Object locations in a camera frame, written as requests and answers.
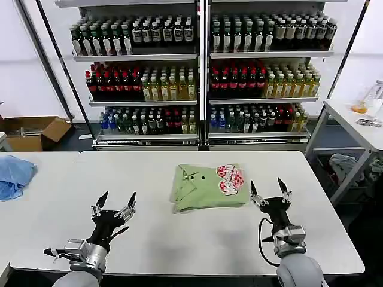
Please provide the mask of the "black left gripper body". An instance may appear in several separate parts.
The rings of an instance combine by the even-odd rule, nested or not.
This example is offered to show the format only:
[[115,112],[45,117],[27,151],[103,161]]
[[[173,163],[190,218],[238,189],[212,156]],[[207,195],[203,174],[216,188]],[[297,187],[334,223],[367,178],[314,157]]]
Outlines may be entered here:
[[102,210],[100,216],[93,218],[95,229],[92,235],[86,239],[87,243],[109,249],[110,242],[129,229],[129,226],[126,225],[128,220],[130,220],[130,209]]

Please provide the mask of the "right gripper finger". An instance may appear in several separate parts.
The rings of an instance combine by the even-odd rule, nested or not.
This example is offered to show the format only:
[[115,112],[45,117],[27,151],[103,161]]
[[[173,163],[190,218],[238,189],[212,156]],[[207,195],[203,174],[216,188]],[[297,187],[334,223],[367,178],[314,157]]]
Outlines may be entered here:
[[292,191],[290,191],[287,188],[285,182],[282,181],[282,179],[280,177],[277,177],[277,180],[278,180],[278,184],[279,184],[279,187],[280,187],[282,195],[283,195],[282,202],[290,204],[291,203]]
[[261,197],[261,196],[257,193],[256,187],[255,187],[253,181],[251,181],[251,189],[250,189],[250,193],[251,193],[251,200],[253,201],[253,203],[254,203],[259,209],[261,209],[262,207],[265,207],[265,206],[267,206],[267,205],[269,204],[263,197]]

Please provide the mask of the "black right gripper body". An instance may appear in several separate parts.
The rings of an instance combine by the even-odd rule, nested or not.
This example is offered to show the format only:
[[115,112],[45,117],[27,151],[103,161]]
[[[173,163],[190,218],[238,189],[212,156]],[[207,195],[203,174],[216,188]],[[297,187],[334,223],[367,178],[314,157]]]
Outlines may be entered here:
[[260,211],[266,213],[270,217],[273,225],[272,235],[277,237],[287,237],[287,228],[292,226],[287,215],[287,210],[291,205],[289,199],[284,197],[269,197],[264,199],[258,196],[260,202]]

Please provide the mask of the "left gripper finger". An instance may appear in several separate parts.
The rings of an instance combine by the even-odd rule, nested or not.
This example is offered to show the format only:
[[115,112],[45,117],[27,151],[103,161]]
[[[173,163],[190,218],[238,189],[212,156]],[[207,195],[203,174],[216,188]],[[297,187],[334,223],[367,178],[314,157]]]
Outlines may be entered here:
[[95,205],[91,205],[92,218],[100,217],[102,208],[107,200],[108,191],[106,191],[102,196],[100,196]]
[[127,205],[123,207],[120,211],[118,211],[114,215],[114,217],[118,219],[123,219],[124,222],[128,222],[134,216],[136,212],[135,204],[136,204],[136,192],[132,194]]

